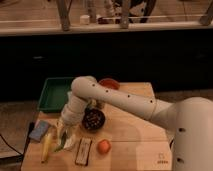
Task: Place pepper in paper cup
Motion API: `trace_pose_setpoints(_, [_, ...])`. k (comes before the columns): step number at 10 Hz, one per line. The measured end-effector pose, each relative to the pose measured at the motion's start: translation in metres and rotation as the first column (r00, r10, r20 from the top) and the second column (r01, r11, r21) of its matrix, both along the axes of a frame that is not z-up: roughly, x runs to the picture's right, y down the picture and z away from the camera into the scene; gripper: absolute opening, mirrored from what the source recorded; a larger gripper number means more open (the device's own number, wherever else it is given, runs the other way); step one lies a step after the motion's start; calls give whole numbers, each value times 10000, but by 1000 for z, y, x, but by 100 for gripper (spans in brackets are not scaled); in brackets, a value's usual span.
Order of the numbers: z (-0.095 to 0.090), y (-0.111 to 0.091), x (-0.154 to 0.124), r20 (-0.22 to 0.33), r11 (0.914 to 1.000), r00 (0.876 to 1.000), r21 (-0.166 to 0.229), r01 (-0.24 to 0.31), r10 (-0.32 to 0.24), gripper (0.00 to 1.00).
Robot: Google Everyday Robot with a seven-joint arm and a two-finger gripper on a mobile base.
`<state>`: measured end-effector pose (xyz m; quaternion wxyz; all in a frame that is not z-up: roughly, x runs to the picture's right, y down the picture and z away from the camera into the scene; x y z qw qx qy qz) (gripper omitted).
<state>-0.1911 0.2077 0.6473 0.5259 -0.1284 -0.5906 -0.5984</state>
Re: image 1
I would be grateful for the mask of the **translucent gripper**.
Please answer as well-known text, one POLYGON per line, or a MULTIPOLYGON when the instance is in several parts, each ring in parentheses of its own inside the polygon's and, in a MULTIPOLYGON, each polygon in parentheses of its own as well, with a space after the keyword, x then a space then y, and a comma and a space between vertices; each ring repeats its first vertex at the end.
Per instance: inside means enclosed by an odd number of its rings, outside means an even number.
POLYGON ((60 139, 64 133, 67 134, 66 143, 64 147, 73 147, 77 141, 76 134, 74 132, 74 127, 66 124, 62 118, 59 118, 56 124, 57 128, 57 140, 58 144, 60 143, 60 139))

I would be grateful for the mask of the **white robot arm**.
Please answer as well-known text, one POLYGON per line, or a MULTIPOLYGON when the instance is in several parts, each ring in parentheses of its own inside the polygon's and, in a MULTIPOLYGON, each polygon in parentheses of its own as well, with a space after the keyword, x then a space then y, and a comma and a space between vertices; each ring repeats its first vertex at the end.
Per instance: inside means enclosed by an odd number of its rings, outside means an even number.
POLYGON ((80 76, 71 82, 69 101, 59 117, 58 135, 82 121, 91 100, 108 103, 172 131, 173 171, 213 171, 213 101, 191 97, 170 103, 107 88, 92 76, 80 76))

